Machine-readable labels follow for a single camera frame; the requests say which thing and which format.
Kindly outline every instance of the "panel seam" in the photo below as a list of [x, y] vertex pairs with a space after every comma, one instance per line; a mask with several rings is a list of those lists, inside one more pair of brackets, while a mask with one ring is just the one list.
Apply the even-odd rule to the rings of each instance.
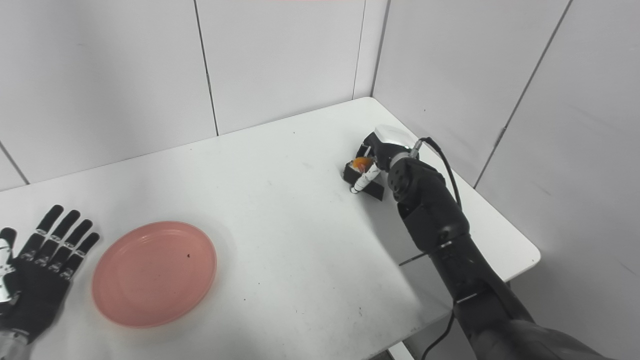
[[18, 164], [15, 162], [15, 160], [13, 160], [13, 157], [11, 157], [11, 155], [9, 154], [9, 152], [6, 150], [6, 147], [4, 147], [4, 145], [2, 144], [2, 142], [0, 142], [0, 150], [2, 150], [2, 152], [4, 153], [4, 155], [6, 156], [6, 158], [9, 160], [9, 162], [11, 163], [11, 165], [13, 166], [13, 168], [15, 169], [15, 171], [18, 173], [18, 175], [20, 175], [20, 178], [22, 178], [22, 181], [24, 181], [25, 185], [29, 185], [31, 184], [29, 182], [29, 180], [27, 180], [27, 177], [24, 175], [24, 173], [22, 172], [22, 170], [20, 169], [20, 167], [18, 167]]
[[542, 63], [542, 59], [544, 59], [545, 55], [547, 54], [547, 50], [549, 49], [549, 46], [551, 45], [551, 42], [556, 37], [556, 33], [557, 33], [558, 29], [560, 28], [560, 25], [562, 24], [562, 21], [564, 20], [564, 16], [566, 15], [566, 13], [569, 10], [569, 7], [571, 6], [572, 3], [573, 3], [573, 0], [569, 0], [569, 2], [566, 4], [566, 6], [564, 8], [564, 11], [562, 12], [562, 15], [560, 16], [560, 19], [558, 20], [558, 23], [556, 24], [556, 27], [554, 28], [553, 32], [551, 32], [551, 36], [549, 37], [549, 40], [547, 41], [547, 44], [546, 44], [544, 50], [542, 50], [542, 54], [540, 54], [540, 58], [538, 59], [538, 62], [536, 63], [536, 66], [533, 68], [533, 71], [531, 72], [531, 76], [529, 76], [529, 80], [525, 84], [524, 89], [522, 89], [522, 93], [520, 93], [520, 97], [518, 98], [518, 101], [516, 102], [515, 106], [513, 107], [513, 110], [511, 111], [511, 114], [509, 115], [509, 118], [507, 119], [506, 124], [504, 124], [504, 127], [502, 129], [500, 129], [500, 135], [499, 135], [497, 141], [495, 142], [495, 144], [493, 145], [493, 149], [491, 150], [491, 153], [489, 153], [489, 157], [487, 158], [486, 162], [484, 163], [484, 166], [482, 167], [482, 170], [480, 171], [480, 174], [478, 175], [478, 178], [476, 179], [476, 183], [474, 183], [474, 189], [477, 188], [478, 184], [480, 183], [480, 179], [484, 175], [484, 172], [486, 171], [486, 168], [489, 165], [489, 162], [493, 158], [493, 155], [495, 154], [495, 150], [498, 148], [498, 145], [500, 145], [500, 142], [502, 141], [502, 139], [504, 137], [504, 133], [507, 131], [507, 127], [511, 123], [511, 120], [513, 120], [513, 115], [515, 115], [516, 111], [518, 110], [518, 107], [520, 106], [520, 103], [522, 102], [522, 99], [524, 98], [524, 94], [529, 89], [529, 85], [531, 84], [531, 81], [533, 80], [533, 77], [536, 75], [536, 73], [538, 71], [538, 68], [540, 68], [540, 64]]
[[202, 48], [202, 59], [204, 61], [204, 71], [207, 76], [207, 86], [209, 88], [209, 100], [211, 100], [211, 111], [213, 113], [213, 124], [216, 127], [216, 136], [220, 135], [218, 131], [218, 120], [216, 119], [216, 108], [213, 106], [213, 93], [211, 91], [211, 78], [209, 77], [209, 67], [207, 65], [207, 54], [204, 51], [204, 41], [202, 40], [202, 28], [200, 27], [200, 14], [198, 13], [198, 3], [193, 0], [193, 7], [196, 11], [196, 21], [198, 23], [198, 35], [200, 36], [200, 47]]
[[356, 94], [356, 81], [358, 80], [358, 65], [360, 63], [360, 49], [362, 48], [362, 30], [364, 29], [364, 15], [367, 12], [367, 0], [364, 0], [364, 6], [362, 7], [362, 23], [360, 24], [360, 41], [358, 42], [358, 56], [356, 57], [356, 74], [353, 77], [353, 91], [351, 92], [351, 100]]
[[387, 19], [389, 18], [389, 8], [391, 7], [391, 0], [387, 0], [387, 8], [385, 9], [385, 18], [382, 22], [382, 34], [380, 34], [380, 46], [378, 47], [378, 58], [376, 59], [376, 68], [373, 72], [373, 82], [371, 84], [371, 97], [373, 97], [373, 90], [376, 88], [376, 80], [378, 79], [378, 68], [380, 67], [380, 57], [382, 55], [382, 44], [385, 41], [385, 34], [387, 33]]

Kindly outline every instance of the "black object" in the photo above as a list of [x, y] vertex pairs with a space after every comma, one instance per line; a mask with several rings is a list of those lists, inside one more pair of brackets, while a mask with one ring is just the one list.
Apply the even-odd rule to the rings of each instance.
[[[92, 233], [84, 242], [80, 243], [76, 251], [73, 253], [70, 251], [70, 248], [72, 249], [73, 245], [79, 242], [91, 227], [91, 222], [85, 221], [70, 236], [68, 241], [72, 243], [71, 246], [62, 246], [55, 253], [53, 251], [56, 249], [53, 248], [51, 251], [51, 245], [45, 243], [41, 247], [47, 232], [62, 212], [62, 206], [54, 206], [42, 220], [35, 233], [31, 235], [20, 254], [16, 258], [10, 259], [8, 263], [15, 268], [13, 274], [17, 274], [20, 291], [15, 294], [17, 300], [13, 302], [15, 305], [12, 304], [12, 308], [2, 314], [0, 329], [22, 334], [27, 337], [29, 343], [51, 326], [71, 285], [70, 281], [75, 269], [80, 265], [91, 246], [99, 239], [98, 234]], [[78, 211], [71, 211], [47, 241], [56, 241], [55, 237], [57, 237], [59, 242], [79, 217]], [[52, 259], [55, 259], [60, 265], [55, 267], [50, 261], [44, 261], [48, 256], [47, 253], [43, 253], [45, 251], [51, 251]], [[58, 271], [60, 268], [73, 268], [73, 271], [65, 275]]]
[[[536, 325], [471, 239], [468, 220], [444, 177], [406, 154], [406, 149], [376, 139], [371, 133], [365, 139], [371, 149], [363, 143], [358, 155], [365, 154], [363, 149], [374, 152], [378, 167], [388, 171], [400, 217], [418, 249], [438, 270], [454, 301], [453, 313], [479, 360], [609, 359], [563, 332]], [[434, 149], [444, 160], [437, 144]]]
[[[351, 184], [351, 186], [353, 186], [356, 181], [358, 181], [360, 176], [362, 176], [362, 174], [351, 167], [351, 162], [347, 163], [347, 165], [344, 166], [342, 178], [347, 183]], [[362, 191], [382, 201], [382, 196], [385, 194], [385, 187], [384, 185], [378, 183], [376, 180], [377, 179], [371, 181], [367, 186], [365, 186], [364, 189], [362, 189]]]

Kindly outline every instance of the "white wall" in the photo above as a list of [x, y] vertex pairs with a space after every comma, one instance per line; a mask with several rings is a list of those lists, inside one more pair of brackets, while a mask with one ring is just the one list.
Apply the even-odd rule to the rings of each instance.
[[541, 250], [513, 288], [542, 325], [640, 351], [640, 3], [574, 1], [478, 190]]
[[0, 2], [0, 141], [30, 182], [215, 135], [192, 1]]
[[220, 133], [351, 100], [364, 6], [198, 0]]
[[374, 97], [473, 184], [566, 4], [392, 1]]
[[[369, 95], [386, 1], [198, 0], [220, 133]], [[0, 49], [29, 182], [216, 135], [193, 0], [1, 1]]]

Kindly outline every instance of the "robot finger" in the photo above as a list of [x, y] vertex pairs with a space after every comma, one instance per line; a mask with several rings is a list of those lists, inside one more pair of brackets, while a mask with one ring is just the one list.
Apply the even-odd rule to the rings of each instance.
[[46, 266], [51, 259], [51, 256], [60, 245], [60, 241], [65, 237], [69, 229], [80, 218], [80, 212], [78, 210], [69, 211], [56, 229], [51, 233], [50, 237], [45, 241], [44, 245], [36, 255], [36, 264], [40, 266]]
[[27, 240], [27, 244], [22, 248], [18, 257], [25, 259], [27, 261], [33, 260], [36, 252], [40, 250], [40, 246], [45, 240], [45, 236], [51, 230], [51, 227], [56, 222], [58, 217], [62, 214], [64, 208], [60, 205], [54, 205], [51, 210], [44, 216], [36, 231], [31, 234], [29, 240]]
[[62, 264], [64, 264], [64, 262], [69, 258], [69, 255], [74, 251], [74, 247], [76, 247], [84, 235], [89, 231], [89, 229], [91, 229], [92, 225], [93, 223], [91, 220], [85, 219], [73, 230], [71, 235], [69, 235], [67, 240], [62, 243], [62, 246], [51, 258], [49, 270], [53, 272], [58, 272], [60, 270]]
[[71, 280], [71, 277], [76, 273], [76, 270], [80, 267], [80, 264], [84, 260], [87, 252], [98, 242], [100, 235], [97, 233], [91, 233], [84, 239], [84, 241], [78, 246], [76, 251], [69, 257], [67, 262], [62, 266], [62, 272], [60, 276], [65, 280]]

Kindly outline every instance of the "robotic arm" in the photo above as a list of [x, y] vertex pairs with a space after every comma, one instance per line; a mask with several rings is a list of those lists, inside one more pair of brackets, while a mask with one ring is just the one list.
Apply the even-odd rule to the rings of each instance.
[[442, 174], [418, 159], [424, 139], [410, 148], [402, 145], [402, 140], [390, 140], [397, 139], [398, 134], [396, 129], [378, 127], [364, 140], [358, 155], [372, 159], [372, 164], [354, 182], [352, 192], [376, 186], [371, 182], [375, 178], [372, 168], [373, 172], [388, 172], [387, 183], [397, 201], [398, 213], [413, 242], [429, 255], [449, 290], [454, 315], [476, 357], [608, 359], [567, 334], [534, 323], [471, 239], [469, 222]]

